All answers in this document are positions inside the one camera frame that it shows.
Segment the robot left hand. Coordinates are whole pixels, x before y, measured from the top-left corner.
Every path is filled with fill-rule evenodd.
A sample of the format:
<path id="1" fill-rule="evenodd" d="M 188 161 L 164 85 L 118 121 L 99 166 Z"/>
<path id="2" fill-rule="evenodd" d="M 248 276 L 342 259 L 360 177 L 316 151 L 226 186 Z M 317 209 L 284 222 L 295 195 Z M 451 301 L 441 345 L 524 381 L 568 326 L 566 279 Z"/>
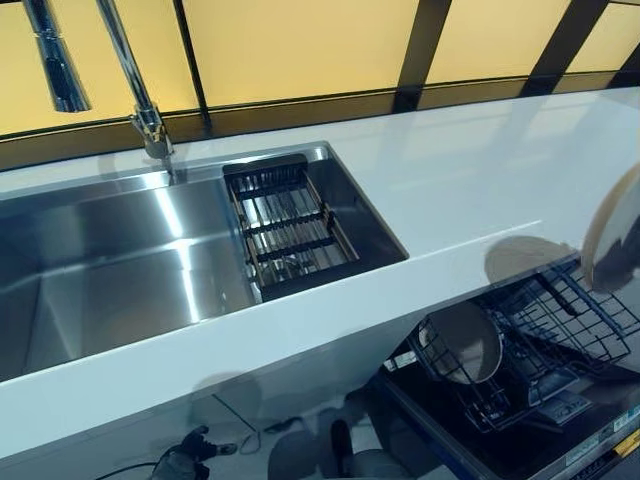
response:
<path id="1" fill-rule="evenodd" d="M 178 446 L 178 452 L 192 462 L 196 473 L 202 478 L 209 474 L 209 468 L 205 465 L 207 460 L 217 456 L 231 456 L 238 451 L 235 443 L 211 443 L 206 438 L 208 433 L 208 426 L 198 426 L 191 430 Z"/>

